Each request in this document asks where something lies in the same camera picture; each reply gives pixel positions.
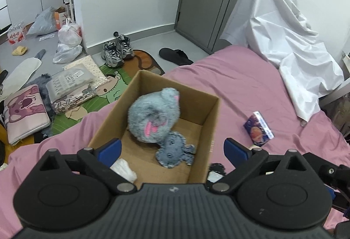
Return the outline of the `small blue card box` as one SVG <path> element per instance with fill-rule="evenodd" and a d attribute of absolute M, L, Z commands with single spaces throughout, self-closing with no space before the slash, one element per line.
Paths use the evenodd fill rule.
<path fill-rule="evenodd" d="M 261 147 L 275 138 L 275 135 L 259 111 L 253 112 L 244 123 L 243 127 L 249 134 L 253 144 L 256 146 Z"/>

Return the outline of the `blue grey knitted toy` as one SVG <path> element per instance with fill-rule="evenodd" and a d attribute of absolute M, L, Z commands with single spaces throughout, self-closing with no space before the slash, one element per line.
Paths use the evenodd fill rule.
<path fill-rule="evenodd" d="M 155 156 L 161 166 L 172 169 L 181 162 L 188 166 L 193 164 L 196 147 L 193 144 L 187 144 L 185 137 L 179 132 L 169 132 L 165 139 L 158 144 L 160 148 Z"/>

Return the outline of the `grey fluffy plush toy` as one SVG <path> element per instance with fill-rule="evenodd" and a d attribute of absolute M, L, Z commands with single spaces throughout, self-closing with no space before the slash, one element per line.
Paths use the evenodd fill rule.
<path fill-rule="evenodd" d="M 172 87 L 140 96 L 128 110 L 129 132 L 142 143 L 159 143 L 180 117 L 179 101 Z"/>

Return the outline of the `grey plastic bag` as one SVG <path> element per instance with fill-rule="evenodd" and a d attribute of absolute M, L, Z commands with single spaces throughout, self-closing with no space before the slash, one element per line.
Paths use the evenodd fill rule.
<path fill-rule="evenodd" d="M 27 34 L 30 36 L 40 36 L 56 32 L 57 28 L 54 12 L 55 9 L 53 7 L 49 7 L 46 10 L 42 11 L 36 17 L 34 23 L 30 26 Z"/>

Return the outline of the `white insole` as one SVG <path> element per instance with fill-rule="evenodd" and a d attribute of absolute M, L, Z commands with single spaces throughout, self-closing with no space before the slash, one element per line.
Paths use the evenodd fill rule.
<path fill-rule="evenodd" d="M 19 64 L 3 82 L 1 101 L 19 91 L 40 65 L 42 65 L 41 60 L 34 57 L 25 59 Z"/>

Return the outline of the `green cartoon floor mat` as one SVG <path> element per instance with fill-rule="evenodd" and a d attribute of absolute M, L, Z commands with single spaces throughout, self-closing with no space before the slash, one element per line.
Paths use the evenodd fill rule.
<path fill-rule="evenodd" d="M 126 60 L 118 68 L 110 68 L 105 64 L 98 67 L 91 56 L 68 64 L 66 69 L 83 63 L 96 76 L 96 80 L 52 103 L 56 113 L 51 124 L 52 134 L 62 133 L 80 122 L 88 113 L 97 112 L 118 100 L 139 70 L 164 74 L 164 70 L 149 53 L 136 49 L 134 54 L 135 57 Z"/>

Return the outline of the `black slipper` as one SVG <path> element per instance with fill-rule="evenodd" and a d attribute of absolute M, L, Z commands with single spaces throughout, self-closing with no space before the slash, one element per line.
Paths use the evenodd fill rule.
<path fill-rule="evenodd" d="M 162 59 L 178 66 L 193 64 L 193 61 L 181 49 L 161 48 L 158 54 Z"/>

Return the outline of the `white draped cloth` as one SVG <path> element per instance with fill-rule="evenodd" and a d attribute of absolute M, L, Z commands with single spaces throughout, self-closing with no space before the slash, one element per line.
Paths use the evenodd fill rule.
<path fill-rule="evenodd" d="M 300 12 L 296 0 L 237 0 L 221 39 L 250 48 L 279 71 L 296 115 L 305 122 L 343 71 Z"/>

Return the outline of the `grey sneaker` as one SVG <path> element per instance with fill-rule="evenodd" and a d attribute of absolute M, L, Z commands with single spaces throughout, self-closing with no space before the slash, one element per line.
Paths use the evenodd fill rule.
<path fill-rule="evenodd" d="M 105 61 L 105 64 L 110 68 L 118 68 L 124 64 L 124 60 L 119 54 L 115 42 L 104 43 L 103 50 L 101 51 L 101 58 Z"/>
<path fill-rule="evenodd" d="M 126 35 L 118 36 L 119 51 L 123 59 L 132 59 L 135 57 L 134 51 L 131 47 L 131 40 Z"/>

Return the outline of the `white plastic bag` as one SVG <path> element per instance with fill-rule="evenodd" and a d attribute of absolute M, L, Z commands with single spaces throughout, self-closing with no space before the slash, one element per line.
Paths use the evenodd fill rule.
<path fill-rule="evenodd" d="M 53 57 L 54 64 L 72 62 L 82 53 L 82 32 L 77 23 L 66 18 L 66 23 L 58 31 L 58 47 Z"/>

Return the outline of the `packaged fabric stack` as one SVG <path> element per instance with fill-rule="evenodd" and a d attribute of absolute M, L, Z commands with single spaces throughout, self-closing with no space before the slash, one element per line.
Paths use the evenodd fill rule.
<path fill-rule="evenodd" d="M 51 107 L 56 114 L 64 114 L 92 99 L 108 81 L 91 56 L 80 58 L 46 84 Z"/>

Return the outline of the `yellow slipper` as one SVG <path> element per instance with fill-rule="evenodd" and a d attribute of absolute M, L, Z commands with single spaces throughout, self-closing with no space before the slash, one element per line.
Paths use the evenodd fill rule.
<path fill-rule="evenodd" d="M 27 52 L 28 48 L 24 46 L 18 46 L 12 51 L 12 56 L 22 56 Z"/>

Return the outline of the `grey sneaker right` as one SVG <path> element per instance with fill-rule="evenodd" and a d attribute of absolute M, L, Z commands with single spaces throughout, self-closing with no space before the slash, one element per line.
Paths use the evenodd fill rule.
<path fill-rule="evenodd" d="M 135 57 L 134 51 L 131 47 L 131 40 L 126 35 L 118 36 L 119 51 L 123 59 L 132 59 Z"/>

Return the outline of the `grey sneaker left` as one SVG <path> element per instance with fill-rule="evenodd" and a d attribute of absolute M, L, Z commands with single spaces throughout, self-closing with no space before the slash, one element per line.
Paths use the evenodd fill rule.
<path fill-rule="evenodd" d="M 105 64 L 110 68 L 118 68 L 124 64 L 124 60 L 119 54 L 115 42 L 104 43 L 103 50 L 101 51 L 101 58 L 105 61 Z"/>

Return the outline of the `white soft ball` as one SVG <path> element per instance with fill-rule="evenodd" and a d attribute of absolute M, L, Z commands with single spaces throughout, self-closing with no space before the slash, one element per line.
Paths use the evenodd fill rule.
<path fill-rule="evenodd" d="M 131 183 L 137 180 L 137 174 L 129 167 L 128 162 L 124 159 L 117 159 L 110 166 L 110 169 Z"/>

